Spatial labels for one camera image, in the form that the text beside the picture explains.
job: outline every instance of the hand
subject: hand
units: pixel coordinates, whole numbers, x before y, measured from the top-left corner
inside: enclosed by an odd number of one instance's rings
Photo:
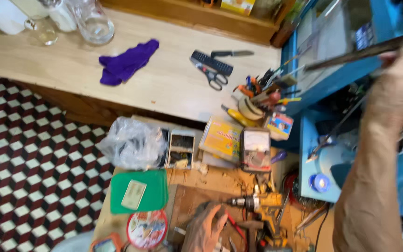
[[[208,207],[192,221],[186,232],[182,252],[212,252],[219,240],[220,232],[228,220],[228,216],[223,215],[211,229],[214,215],[220,210],[220,205]]]
[[[385,53],[380,58],[389,68],[372,87],[364,119],[377,120],[399,132],[403,127],[403,47],[399,56]]]

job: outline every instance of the green plastic lid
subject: green plastic lid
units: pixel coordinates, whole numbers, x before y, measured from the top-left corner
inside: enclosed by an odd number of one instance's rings
[[[130,180],[146,184],[146,190],[137,210],[121,205]],[[111,179],[110,210],[112,214],[132,214],[162,209],[169,200],[166,170],[148,170],[145,172],[125,172]]]

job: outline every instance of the purple cloth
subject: purple cloth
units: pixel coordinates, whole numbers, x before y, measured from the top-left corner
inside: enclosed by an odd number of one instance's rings
[[[160,47],[160,43],[156,39],[151,39],[147,43],[140,43],[135,48],[130,48],[118,56],[100,56],[99,62],[105,67],[100,83],[117,86],[130,79],[136,70],[149,62],[149,58],[158,47]]]

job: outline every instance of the glass panel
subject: glass panel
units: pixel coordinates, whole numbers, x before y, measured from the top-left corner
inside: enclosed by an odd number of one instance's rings
[[[371,18],[369,0],[318,0],[297,29],[298,66],[370,45],[375,41]],[[311,72],[299,71],[297,88],[304,93],[342,66]]]

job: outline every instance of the person's forearm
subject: person's forearm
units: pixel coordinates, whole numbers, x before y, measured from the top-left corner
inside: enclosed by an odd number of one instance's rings
[[[361,123],[359,150],[335,209],[335,252],[403,251],[396,186],[400,128],[377,116]]]

